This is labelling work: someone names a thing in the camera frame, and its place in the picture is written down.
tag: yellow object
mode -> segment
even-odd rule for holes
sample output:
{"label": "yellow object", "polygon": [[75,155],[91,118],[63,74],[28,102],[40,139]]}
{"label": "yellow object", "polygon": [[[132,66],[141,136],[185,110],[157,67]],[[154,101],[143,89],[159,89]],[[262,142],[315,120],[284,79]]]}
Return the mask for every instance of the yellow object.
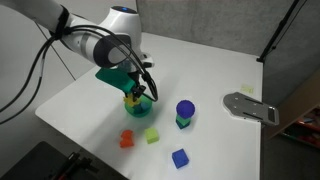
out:
{"label": "yellow object", "polygon": [[249,85],[246,85],[246,84],[242,84],[240,91],[242,93],[253,94],[253,90],[254,90],[254,88],[252,86],[249,86]]}
{"label": "yellow object", "polygon": [[159,141],[159,134],[155,128],[148,128],[144,130],[144,134],[148,144]]}
{"label": "yellow object", "polygon": [[133,101],[133,95],[132,95],[132,93],[131,94],[128,94],[128,97],[123,97],[123,101],[125,102],[125,103],[127,103],[130,107],[133,107],[133,106],[135,106],[135,105],[138,105],[138,104],[140,104],[140,98],[139,99],[137,99],[136,101]]}

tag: yellow-green block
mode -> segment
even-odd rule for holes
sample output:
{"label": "yellow-green block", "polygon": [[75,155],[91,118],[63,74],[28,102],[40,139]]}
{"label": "yellow-green block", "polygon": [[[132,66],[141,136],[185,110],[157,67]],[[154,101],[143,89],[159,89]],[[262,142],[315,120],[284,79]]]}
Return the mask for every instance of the yellow-green block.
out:
{"label": "yellow-green block", "polygon": [[190,123],[191,118],[184,119],[177,114],[176,120],[179,121],[182,126],[185,126],[186,124]]}
{"label": "yellow-green block", "polygon": [[159,141],[159,134],[155,128],[148,128],[144,130],[144,135],[148,144]]}
{"label": "yellow-green block", "polygon": [[248,94],[253,94],[253,90],[254,90],[254,87],[253,87],[253,86],[249,86],[249,85],[247,85],[247,84],[242,84],[242,85],[241,85],[240,92],[242,92],[242,93],[248,93]]}

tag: blue ball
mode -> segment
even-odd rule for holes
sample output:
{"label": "blue ball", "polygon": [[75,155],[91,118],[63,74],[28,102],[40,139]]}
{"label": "blue ball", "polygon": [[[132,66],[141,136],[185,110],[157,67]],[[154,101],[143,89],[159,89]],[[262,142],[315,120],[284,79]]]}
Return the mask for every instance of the blue ball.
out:
{"label": "blue ball", "polygon": [[176,109],[177,109],[178,115],[184,119],[187,119],[193,116],[196,110],[194,104],[188,100],[180,101]]}

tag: green cube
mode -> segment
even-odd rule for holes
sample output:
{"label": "green cube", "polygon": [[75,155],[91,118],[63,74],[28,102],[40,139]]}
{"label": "green cube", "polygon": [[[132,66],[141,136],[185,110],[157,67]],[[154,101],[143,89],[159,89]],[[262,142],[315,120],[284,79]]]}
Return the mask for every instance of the green cube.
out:
{"label": "green cube", "polygon": [[182,118],[181,116],[179,116],[178,114],[177,114],[176,119],[177,119],[177,121],[180,122],[180,124],[181,124],[182,126],[185,126],[186,124],[190,123],[190,121],[191,121],[191,118],[184,119],[184,118]]}
{"label": "green cube", "polygon": [[148,128],[144,130],[145,137],[147,139],[148,144],[159,141],[159,135],[155,128]]}

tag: black stand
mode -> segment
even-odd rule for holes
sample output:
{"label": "black stand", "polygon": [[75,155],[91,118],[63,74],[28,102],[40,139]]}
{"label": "black stand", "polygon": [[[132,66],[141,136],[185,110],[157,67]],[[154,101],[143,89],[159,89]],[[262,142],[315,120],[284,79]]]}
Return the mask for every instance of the black stand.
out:
{"label": "black stand", "polygon": [[[62,165],[65,167],[66,162],[69,162],[68,158],[61,152],[46,142],[40,142],[0,179],[52,180]],[[85,169],[78,168],[65,180],[97,180],[97,178]]]}
{"label": "black stand", "polygon": [[284,28],[284,26],[287,24],[288,19],[290,18],[293,10],[296,8],[297,4],[299,3],[300,0],[294,0],[294,2],[292,3],[290,9],[288,10],[287,14],[284,16],[284,18],[280,21],[279,26],[276,30],[276,32],[274,32],[273,36],[271,37],[270,41],[268,42],[267,46],[264,48],[261,56],[259,58],[257,58],[258,62],[262,62],[263,64],[265,63],[265,58],[267,56],[267,54],[269,53],[273,43],[276,41],[276,39],[278,38],[279,34],[281,33],[282,29]]}

